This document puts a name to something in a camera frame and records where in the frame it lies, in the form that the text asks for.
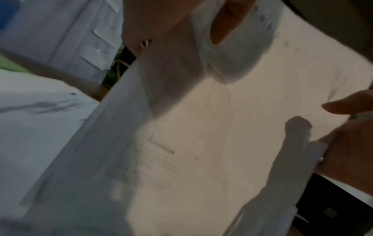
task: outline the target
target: green object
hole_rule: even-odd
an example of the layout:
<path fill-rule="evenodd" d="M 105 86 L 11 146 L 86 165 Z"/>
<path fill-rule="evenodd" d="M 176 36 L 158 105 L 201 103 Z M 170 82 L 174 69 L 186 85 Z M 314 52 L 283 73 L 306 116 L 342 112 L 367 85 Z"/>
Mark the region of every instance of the green object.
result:
<path fill-rule="evenodd" d="M 2 55 L 0 55 L 0 69 L 31 74 L 31 72 L 25 68 L 3 57 Z"/>

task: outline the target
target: hand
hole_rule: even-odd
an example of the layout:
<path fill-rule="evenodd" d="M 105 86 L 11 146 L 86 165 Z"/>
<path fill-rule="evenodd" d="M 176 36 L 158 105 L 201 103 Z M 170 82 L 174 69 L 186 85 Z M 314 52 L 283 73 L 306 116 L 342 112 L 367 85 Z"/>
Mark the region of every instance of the hand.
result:
<path fill-rule="evenodd" d="M 162 36 L 190 14 L 204 0 L 123 0 L 123 43 L 135 55 L 141 42 Z M 256 0 L 228 0 L 211 26 L 211 40 L 219 44 L 238 27 Z"/>
<path fill-rule="evenodd" d="M 322 107 L 333 114 L 373 111 L 373 91 L 361 91 Z M 338 128 L 316 173 L 373 196 L 373 119 L 347 121 Z"/>

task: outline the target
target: blue object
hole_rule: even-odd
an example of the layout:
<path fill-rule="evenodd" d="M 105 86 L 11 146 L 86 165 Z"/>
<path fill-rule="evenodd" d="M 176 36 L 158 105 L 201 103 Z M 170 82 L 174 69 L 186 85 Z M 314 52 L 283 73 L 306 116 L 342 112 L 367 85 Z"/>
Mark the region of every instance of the blue object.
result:
<path fill-rule="evenodd" d="M 12 17 L 17 13 L 19 8 L 17 5 L 18 2 L 19 0 L 14 2 L 9 0 L 0 0 L 0 30 L 4 29 Z"/>

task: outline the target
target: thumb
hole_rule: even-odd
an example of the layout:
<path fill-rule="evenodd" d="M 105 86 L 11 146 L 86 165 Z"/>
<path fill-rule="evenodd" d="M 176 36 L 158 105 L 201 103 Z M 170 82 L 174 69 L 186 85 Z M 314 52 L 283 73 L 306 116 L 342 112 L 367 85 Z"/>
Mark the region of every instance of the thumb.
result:
<path fill-rule="evenodd" d="M 330 113 L 340 115 L 373 111 L 373 90 L 360 91 L 344 99 L 324 103 L 321 106 Z"/>
<path fill-rule="evenodd" d="M 256 0 L 228 0 L 222 6 L 211 25 L 210 37 L 213 44 L 221 43 L 245 19 Z"/>

